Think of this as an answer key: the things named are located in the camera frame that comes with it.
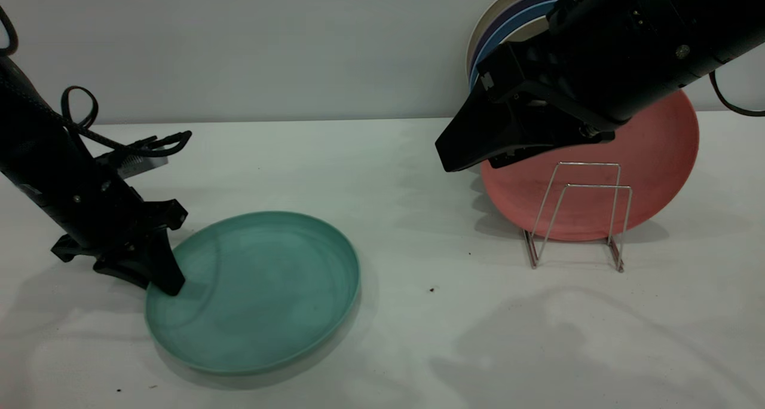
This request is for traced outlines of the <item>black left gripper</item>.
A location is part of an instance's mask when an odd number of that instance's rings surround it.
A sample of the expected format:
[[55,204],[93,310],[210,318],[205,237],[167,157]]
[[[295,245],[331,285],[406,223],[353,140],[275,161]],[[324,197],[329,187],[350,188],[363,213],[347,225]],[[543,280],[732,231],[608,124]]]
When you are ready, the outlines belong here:
[[[50,251],[63,262],[75,256],[99,260],[98,274],[122,279],[142,289],[155,284],[175,297],[185,278],[170,248],[167,230],[180,229],[188,211],[173,199],[146,202],[126,183],[105,182],[90,194],[74,194],[50,208],[51,217],[65,231]],[[132,260],[102,260],[109,254],[146,243],[146,268]]]

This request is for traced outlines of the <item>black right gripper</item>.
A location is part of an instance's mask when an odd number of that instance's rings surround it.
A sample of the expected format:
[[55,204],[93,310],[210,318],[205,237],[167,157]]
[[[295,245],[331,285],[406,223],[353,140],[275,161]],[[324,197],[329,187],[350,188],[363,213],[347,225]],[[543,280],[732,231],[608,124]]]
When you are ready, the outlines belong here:
[[476,86],[435,145],[446,172],[485,160],[500,169],[563,148],[609,143],[624,124],[574,90],[544,32],[499,44],[476,64]]

